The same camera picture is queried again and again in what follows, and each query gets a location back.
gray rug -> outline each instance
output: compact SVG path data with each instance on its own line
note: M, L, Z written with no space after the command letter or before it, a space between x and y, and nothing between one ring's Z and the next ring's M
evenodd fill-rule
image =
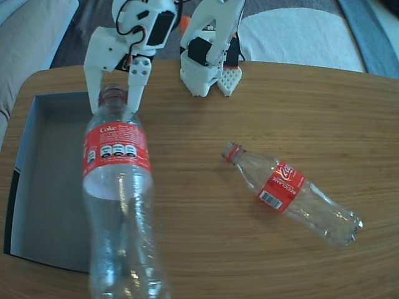
M192 0L184 5L183 14L190 16L201 0ZM80 7L55 55L51 67L82 65L87 45L98 26L115 27L111 16L112 0L79 0ZM331 12L341 16L336 0L249 0L244 8L244 17L261 11L287 7L307 7ZM166 47L159 50L156 59L178 59L180 53L179 32L171 33Z
M370 74L399 78L397 55L367 1L339 0Z

coca-cola bottle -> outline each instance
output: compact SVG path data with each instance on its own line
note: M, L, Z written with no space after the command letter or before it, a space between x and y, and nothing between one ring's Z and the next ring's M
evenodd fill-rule
M314 230L328 243L348 245L363 227L350 210L328 198L302 173L272 156L246 151L230 142L222 154L235 165L260 200Z
M153 236L147 139L119 85L109 85L100 96L87 126L83 166L92 298L169 299Z

white rug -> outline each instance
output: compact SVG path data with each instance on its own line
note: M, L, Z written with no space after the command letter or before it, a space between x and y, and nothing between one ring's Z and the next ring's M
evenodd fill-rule
M365 71L346 21L325 11L262 12L241 21L239 37L246 60Z

upright bottle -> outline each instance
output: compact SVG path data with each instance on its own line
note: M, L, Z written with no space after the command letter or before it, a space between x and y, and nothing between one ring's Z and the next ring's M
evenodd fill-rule
M329 199L286 162L251 153L233 142L222 157L235 165L247 187L260 200L305 224L330 244L352 243L363 227L352 211Z
M147 139L118 85L100 95L98 112L87 127L83 168L92 228L92 298L170 298L153 237Z

sofa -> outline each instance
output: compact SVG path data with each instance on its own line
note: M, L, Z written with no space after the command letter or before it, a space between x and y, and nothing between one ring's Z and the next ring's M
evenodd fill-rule
M387 34L399 60L399 1L367 0L367 2Z
M0 147L17 94L49 69L78 0L0 0Z

